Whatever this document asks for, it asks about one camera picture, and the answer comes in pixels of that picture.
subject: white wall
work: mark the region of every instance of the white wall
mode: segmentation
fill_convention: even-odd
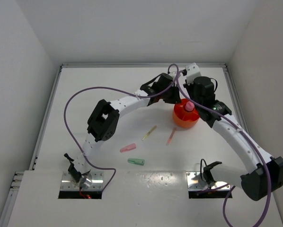
[[[17,0],[65,62],[225,62],[258,0]]]
[[[29,167],[57,68],[14,0],[0,0],[0,214]]]
[[[229,64],[252,136],[283,157],[283,0],[263,0]],[[276,191],[283,219],[283,187]]]

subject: yellow marker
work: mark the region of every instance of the yellow marker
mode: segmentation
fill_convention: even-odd
[[[155,126],[142,138],[142,141],[144,141],[144,139],[147,138],[156,128],[157,128],[157,125],[155,125]]]
[[[168,145],[169,145],[169,143],[171,142],[171,140],[172,140],[172,138],[173,138],[173,135],[174,135],[175,131],[176,131],[176,127],[174,127],[174,128],[173,128],[173,131],[172,131],[172,133],[171,133],[171,135],[170,135],[170,137],[169,137],[169,139],[168,139],[167,146],[168,146]]]

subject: black cable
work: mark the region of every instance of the black cable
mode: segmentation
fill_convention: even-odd
[[[214,89],[214,92],[217,90],[217,87],[218,87],[218,82],[217,82],[217,80],[216,79],[214,79],[214,78],[210,78],[210,79],[213,79],[213,80],[215,80],[215,89]]]
[[[202,173],[202,170],[203,170],[203,162],[204,164],[207,166],[207,163],[206,161],[202,158],[200,160],[200,178],[202,179],[203,182],[206,182],[204,179],[203,179],[203,173]]]

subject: green marker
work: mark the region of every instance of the green marker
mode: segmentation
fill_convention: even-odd
[[[140,166],[143,166],[145,164],[145,160],[139,159],[139,158],[129,158],[128,162],[132,164],[140,165]]]

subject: wall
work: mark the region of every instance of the wall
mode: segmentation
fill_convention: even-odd
[[[225,62],[258,0],[17,0],[65,62]]]
[[[263,0],[229,64],[252,136],[283,157],[283,0]],[[283,187],[275,192],[283,219]]]
[[[57,68],[14,0],[0,0],[0,214],[28,168]]]

